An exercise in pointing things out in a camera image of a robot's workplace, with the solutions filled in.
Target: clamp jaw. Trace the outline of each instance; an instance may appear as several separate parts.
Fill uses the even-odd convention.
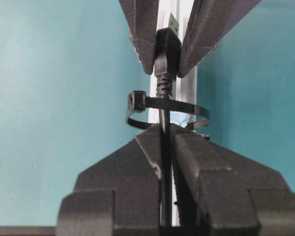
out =
[[[180,227],[160,224],[161,129],[79,174],[58,236],[295,236],[295,194],[275,170],[170,127]]]

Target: black cable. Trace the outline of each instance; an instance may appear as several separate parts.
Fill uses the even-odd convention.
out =
[[[172,97],[173,80],[179,66],[181,42],[170,28],[160,29],[156,34],[154,74],[157,78],[157,97],[168,100]],[[159,122],[162,130],[162,195],[161,226],[172,225],[172,160],[170,154],[170,111],[159,109]]]

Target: teal wall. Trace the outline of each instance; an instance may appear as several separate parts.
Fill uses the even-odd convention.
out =
[[[199,66],[211,139],[295,191],[295,0],[264,0]],[[0,0],[0,225],[54,225],[77,174],[138,133],[149,79],[117,0]]]
[[[137,133],[147,89],[118,1],[0,0],[0,225],[53,225],[79,172]]]
[[[211,140],[279,170],[295,191],[295,0],[264,0],[198,69]]]

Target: teal background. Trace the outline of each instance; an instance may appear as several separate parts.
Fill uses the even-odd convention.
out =
[[[295,0],[264,0],[198,75],[204,132],[295,191]],[[148,87],[118,1],[0,0],[0,225],[54,225],[77,174],[138,133],[126,95]]]

